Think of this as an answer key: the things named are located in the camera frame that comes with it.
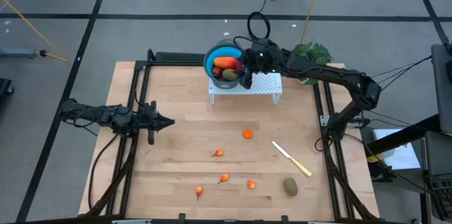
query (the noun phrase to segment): white rack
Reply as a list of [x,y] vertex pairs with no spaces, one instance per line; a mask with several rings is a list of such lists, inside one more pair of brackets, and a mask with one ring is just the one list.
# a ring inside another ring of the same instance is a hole
[[283,85],[281,83],[281,75],[279,73],[258,73],[253,74],[253,83],[249,90],[243,88],[240,84],[232,89],[218,88],[209,79],[209,97],[210,104],[215,104],[215,95],[261,95],[271,94],[273,104],[276,105],[283,93]]

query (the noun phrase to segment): green plant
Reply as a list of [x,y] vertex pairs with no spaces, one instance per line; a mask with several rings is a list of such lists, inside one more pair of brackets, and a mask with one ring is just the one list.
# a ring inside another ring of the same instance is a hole
[[[333,58],[330,55],[330,52],[326,47],[320,44],[312,45],[312,42],[307,44],[298,44],[292,50],[292,52],[296,55],[306,57],[309,61],[313,61],[317,64],[326,65],[327,63],[332,62]],[[305,85],[314,85],[318,82],[317,79],[302,77],[298,78],[300,83]]]

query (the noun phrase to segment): knife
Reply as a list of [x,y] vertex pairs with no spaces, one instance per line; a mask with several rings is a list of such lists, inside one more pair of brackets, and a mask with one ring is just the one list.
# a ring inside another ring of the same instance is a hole
[[281,146],[279,146],[276,142],[271,141],[273,143],[273,145],[288,159],[290,159],[301,171],[303,171],[303,173],[305,175],[307,175],[308,177],[311,177],[312,173],[305,168],[302,164],[300,164],[297,160],[295,160],[294,158],[292,158],[292,156],[289,155],[289,153],[287,153],[286,151],[284,151],[284,149],[281,148]]

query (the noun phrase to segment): wooden tabletop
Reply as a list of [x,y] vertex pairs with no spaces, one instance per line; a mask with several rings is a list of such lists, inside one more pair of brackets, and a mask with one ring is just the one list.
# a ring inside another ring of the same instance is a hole
[[[134,62],[117,63],[108,105],[126,105],[133,66]],[[314,149],[320,133],[313,88],[290,78],[283,78],[282,85],[277,105],[270,95],[219,95],[215,105],[210,105],[203,67],[153,66],[146,102],[157,100],[157,110],[176,123],[156,134],[153,146],[148,145],[147,131],[140,133],[126,217],[175,219],[185,213],[188,219],[280,220],[281,215],[288,215],[290,220],[334,220],[325,160]],[[331,91],[336,110],[349,103],[344,87],[331,85]],[[244,129],[253,131],[252,139],[243,138]],[[359,137],[357,129],[347,133]],[[112,137],[111,129],[101,128],[93,159]],[[313,175],[304,175],[276,150],[272,140]],[[111,182],[118,144],[119,139],[97,164],[93,203]],[[350,186],[378,216],[362,145],[347,137],[342,145]],[[217,149],[224,155],[211,157]],[[230,178],[217,184],[222,173]],[[283,180],[290,177],[298,186],[295,197],[283,189]],[[255,189],[248,188],[249,179],[256,183]],[[199,201],[198,186],[203,187]],[[338,184],[337,188],[346,217],[343,193]],[[121,193],[122,186],[117,191],[116,212]],[[88,180],[80,213],[88,211],[87,202]]]

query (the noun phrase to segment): wooden knife handle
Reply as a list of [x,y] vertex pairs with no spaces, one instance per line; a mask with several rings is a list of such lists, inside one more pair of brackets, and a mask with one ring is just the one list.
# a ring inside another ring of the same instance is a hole
[[301,170],[303,171],[303,173],[305,175],[307,175],[308,177],[311,177],[312,173],[305,168],[302,164],[300,164],[297,160],[295,160],[294,158],[290,157],[290,160]]

